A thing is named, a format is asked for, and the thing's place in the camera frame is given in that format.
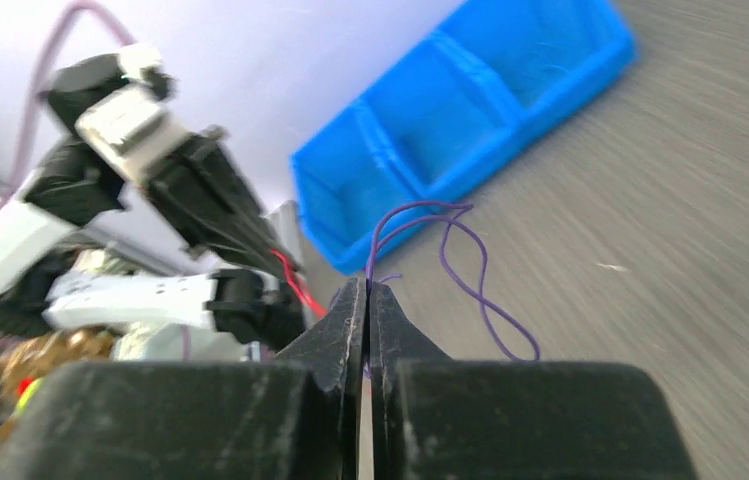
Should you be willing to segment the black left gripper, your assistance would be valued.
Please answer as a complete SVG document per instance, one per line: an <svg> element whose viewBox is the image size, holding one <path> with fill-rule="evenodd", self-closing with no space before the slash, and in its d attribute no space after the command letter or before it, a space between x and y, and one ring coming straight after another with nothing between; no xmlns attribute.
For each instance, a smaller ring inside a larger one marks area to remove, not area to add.
<svg viewBox="0 0 749 480"><path fill-rule="evenodd" d="M151 168L142 193L185 240L190 255L210 251L300 288L298 264L261 217L248 182L217 140L192 134Z"/></svg>

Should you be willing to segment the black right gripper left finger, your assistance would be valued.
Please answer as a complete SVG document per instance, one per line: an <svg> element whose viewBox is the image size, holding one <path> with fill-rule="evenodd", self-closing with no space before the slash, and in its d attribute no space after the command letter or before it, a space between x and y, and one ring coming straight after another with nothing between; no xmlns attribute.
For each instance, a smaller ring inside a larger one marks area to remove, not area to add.
<svg viewBox="0 0 749 480"><path fill-rule="evenodd" d="M367 285L273 360L76 362L50 373L0 479L354 479Z"/></svg>

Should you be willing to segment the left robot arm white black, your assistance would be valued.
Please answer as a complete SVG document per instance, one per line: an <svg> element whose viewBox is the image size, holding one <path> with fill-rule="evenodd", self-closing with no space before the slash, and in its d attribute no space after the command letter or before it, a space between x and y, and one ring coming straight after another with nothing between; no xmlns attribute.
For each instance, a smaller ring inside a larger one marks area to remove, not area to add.
<svg viewBox="0 0 749 480"><path fill-rule="evenodd" d="M166 107L159 53L132 44L59 70L45 93L66 135L0 200L0 332L155 323L231 334L281 350L306 327L297 264L277 240L219 127L193 132ZM135 188L182 238L221 266L147 276L96 265L78 243Z"/></svg>

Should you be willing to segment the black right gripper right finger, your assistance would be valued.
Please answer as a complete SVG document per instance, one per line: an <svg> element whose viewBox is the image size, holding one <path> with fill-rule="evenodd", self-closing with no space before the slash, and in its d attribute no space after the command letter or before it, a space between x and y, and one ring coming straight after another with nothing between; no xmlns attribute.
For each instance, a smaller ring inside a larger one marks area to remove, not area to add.
<svg viewBox="0 0 749 480"><path fill-rule="evenodd" d="M643 370L582 361L466 361L369 291L378 479L693 479L662 390Z"/></svg>

